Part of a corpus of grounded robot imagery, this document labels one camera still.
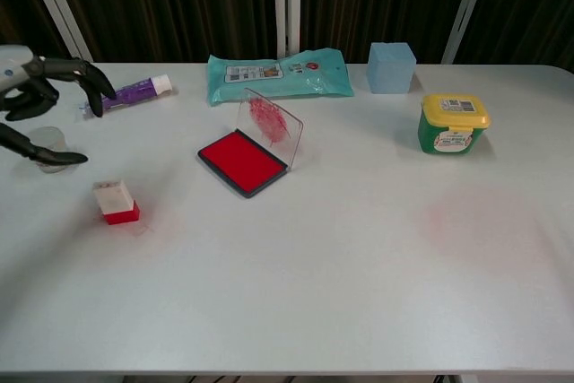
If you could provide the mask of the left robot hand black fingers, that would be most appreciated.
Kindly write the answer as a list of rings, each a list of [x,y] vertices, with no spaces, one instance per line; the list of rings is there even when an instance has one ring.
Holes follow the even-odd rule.
[[[7,121],[39,117],[59,100],[53,80],[77,83],[86,94],[92,113],[103,116],[104,97],[117,95],[108,77],[91,62],[79,57],[71,59],[43,57],[21,45],[1,47],[1,111]],[[84,164],[88,158],[78,152],[56,152],[34,144],[30,138],[12,127],[1,125],[1,146],[25,159],[48,166]]]

